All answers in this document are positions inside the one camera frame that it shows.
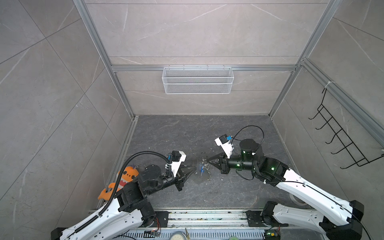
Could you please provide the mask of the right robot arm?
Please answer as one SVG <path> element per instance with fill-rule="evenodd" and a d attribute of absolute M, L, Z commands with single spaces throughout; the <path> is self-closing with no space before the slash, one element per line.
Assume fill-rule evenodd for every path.
<path fill-rule="evenodd" d="M 286 191 L 311 206 L 310 209 L 299 209 L 268 201 L 261 212 L 265 225 L 303 227 L 321 233 L 329 240 L 362 238 L 362 203 L 340 199 L 310 183 L 281 161 L 266 157 L 262 145 L 253 139 L 240 142 L 239 155 L 233 154 L 234 147 L 229 136 L 223 135 L 215 143 L 223 149 L 223 153 L 207 161 L 222 174 L 228 174 L 230 170 L 237 173 L 250 171 L 252 179 Z"/>

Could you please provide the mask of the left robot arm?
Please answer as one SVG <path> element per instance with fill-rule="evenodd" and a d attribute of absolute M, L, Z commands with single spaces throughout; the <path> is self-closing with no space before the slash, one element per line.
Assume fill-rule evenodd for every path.
<path fill-rule="evenodd" d="M 149 165 L 117 191 L 110 204 L 72 227 L 54 229 L 51 239 L 111 240 L 131 229 L 151 226 L 157 217 L 148 195 L 172 185 L 181 191 L 195 170 L 194 166 L 182 165 L 173 179 L 169 179 L 159 166 Z"/>

